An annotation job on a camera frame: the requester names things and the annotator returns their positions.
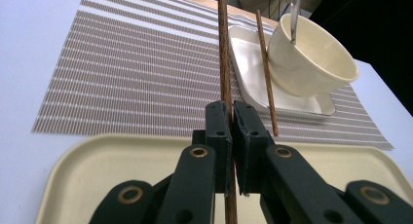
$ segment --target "white table surface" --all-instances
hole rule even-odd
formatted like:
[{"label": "white table surface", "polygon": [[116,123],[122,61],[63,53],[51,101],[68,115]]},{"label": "white table surface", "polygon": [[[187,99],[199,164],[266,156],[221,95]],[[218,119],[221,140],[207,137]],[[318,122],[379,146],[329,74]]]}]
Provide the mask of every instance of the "white table surface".
[{"label": "white table surface", "polygon": [[[32,133],[80,0],[0,0],[0,223],[33,223],[56,161],[80,135]],[[413,182],[413,118],[374,69],[353,87]]]}]

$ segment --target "placemat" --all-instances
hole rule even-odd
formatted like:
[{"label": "placemat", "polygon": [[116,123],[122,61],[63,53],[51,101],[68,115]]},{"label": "placemat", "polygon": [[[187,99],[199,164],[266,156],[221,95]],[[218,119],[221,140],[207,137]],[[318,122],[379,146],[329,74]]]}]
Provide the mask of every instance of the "placemat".
[{"label": "placemat", "polygon": [[[230,25],[256,28],[229,16]],[[271,34],[274,28],[264,25]],[[191,136],[220,99],[217,12],[187,0],[82,0],[33,131]],[[232,68],[234,100],[243,100]],[[277,141],[392,149],[351,86],[322,119],[279,116]],[[271,129],[269,114],[259,113]]]}]

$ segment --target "tray rim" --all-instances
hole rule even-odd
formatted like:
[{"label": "tray rim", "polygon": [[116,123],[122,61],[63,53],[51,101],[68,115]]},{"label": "tray rim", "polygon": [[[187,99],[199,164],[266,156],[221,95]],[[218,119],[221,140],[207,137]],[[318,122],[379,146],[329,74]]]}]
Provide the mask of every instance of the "tray rim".
[{"label": "tray rim", "polygon": [[[64,167],[66,160],[72,156],[72,154],[76,154],[79,150],[84,150],[84,147],[87,147],[91,143],[96,143],[101,140],[162,140],[162,141],[173,141],[174,143],[182,143],[182,149],[191,144],[190,137],[179,137],[179,136],[164,136],[164,135],[134,135],[134,134],[121,134],[121,133],[104,133],[104,134],[97,134],[91,137],[88,137],[80,142],[76,143],[74,146],[70,147],[55,163],[48,179],[47,184],[42,196],[42,201],[40,203],[39,210],[37,212],[35,223],[40,224],[43,223],[45,219],[46,207],[48,204],[48,200],[50,199],[53,189],[55,187],[55,177],[59,173],[59,171]],[[409,189],[410,194],[413,196],[413,187],[410,182],[405,177],[403,171],[400,167],[385,153],[381,150],[371,147],[371,146],[357,146],[357,145],[340,145],[340,144],[315,144],[315,143],[298,143],[298,142],[284,142],[280,141],[277,144],[285,144],[296,148],[299,152],[305,148],[321,148],[321,149],[328,149],[328,150],[357,150],[357,151],[368,151],[378,157],[380,160],[387,161],[391,168],[392,172],[398,173],[400,179],[404,182],[404,184],[399,184],[404,189]],[[413,197],[404,197],[403,199],[408,200],[407,202],[413,203]]]},{"label": "tray rim", "polygon": [[[244,79],[242,78],[242,75],[240,74],[240,69],[238,67],[238,62],[236,60],[234,45],[233,45],[233,41],[232,41],[232,37],[231,37],[231,30],[234,30],[234,28],[239,28],[241,30],[247,30],[247,31],[252,31],[252,32],[257,32],[257,31],[252,29],[252,28],[248,28],[248,27],[242,26],[242,25],[231,25],[231,26],[229,26],[228,31],[229,31],[229,41],[230,41],[230,54],[231,54],[231,60],[233,61],[235,73],[236,73],[236,76],[237,76],[237,82],[239,83],[240,92],[242,94],[243,99],[245,100],[245,102],[248,102],[249,104],[253,105],[254,107],[256,105],[258,105],[259,109],[262,109],[262,110],[266,109],[265,112],[269,113],[269,109],[268,109],[269,106],[265,105],[264,103],[261,103],[260,101],[256,100],[254,97],[252,97],[252,95],[250,95],[249,90],[246,88],[246,85],[244,84]],[[271,83],[272,83],[273,86],[276,86],[276,83],[274,81],[271,81]],[[317,96],[314,97],[318,103],[319,103],[319,96],[320,95],[324,96],[324,98],[328,98],[328,101],[331,102],[331,104],[332,104],[331,107],[333,108],[333,110],[331,112],[329,112],[329,113],[303,112],[303,111],[295,111],[295,110],[290,110],[290,109],[285,109],[285,108],[278,108],[277,106],[276,106],[276,109],[279,111],[279,114],[281,114],[281,115],[298,115],[298,116],[308,117],[308,118],[326,118],[326,117],[332,116],[336,112],[336,108],[335,108],[335,104],[334,104],[330,94],[329,93],[319,93]]]}]

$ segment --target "bolt hole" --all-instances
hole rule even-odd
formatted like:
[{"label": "bolt hole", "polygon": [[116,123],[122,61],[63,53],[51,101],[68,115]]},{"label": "bolt hole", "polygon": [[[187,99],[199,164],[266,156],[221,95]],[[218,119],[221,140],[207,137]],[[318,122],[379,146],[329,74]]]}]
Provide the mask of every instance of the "bolt hole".
[{"label": "bolt hole", "polygon": [[180,210],[175,215],[175,222],[179,224],[189,223],[193,218],[192,212],[190,210]]},{"label": "bolt hole", "polygon": [[282,157],[282,158],[289,158],[292,156],[292,152],[289,151],[286,148],[278,148],[276,149],[276,155]]},{"label": "bolt hole", "polygon": [[129,205],[140,200],[143,190],[138,186],[128,186],[122,189],[118,194],[118,201],[122,204]]},{"label": "bolt hole", "polygon": [[207,155],[207,149],[205,148],[194,148],[191,150],[190,154],[196,158],[203,158]]},{"label": "bolt hole", "polygon": [[331,209],[326,210],[323,215],[325,219],[331,223],[343,223],[344,221],[343,216],[341,216],[340,213]]},{"label": "bolt hole", "polygon": [[370,202],[377,205],[387,205],[390,198],[386,193],[375,187],[364,186],[360,188],[360,193]]}]

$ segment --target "spoon handle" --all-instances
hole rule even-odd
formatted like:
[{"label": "spoon handle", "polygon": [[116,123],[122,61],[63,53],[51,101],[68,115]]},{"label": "spoon handle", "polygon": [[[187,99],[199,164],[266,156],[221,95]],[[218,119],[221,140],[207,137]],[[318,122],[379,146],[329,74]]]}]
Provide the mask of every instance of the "spoon handle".
[{"label": "spoon handle", "polygon": [[297,21],[301,0],[291,0],[291,42],[295,45],[297,37]]}]

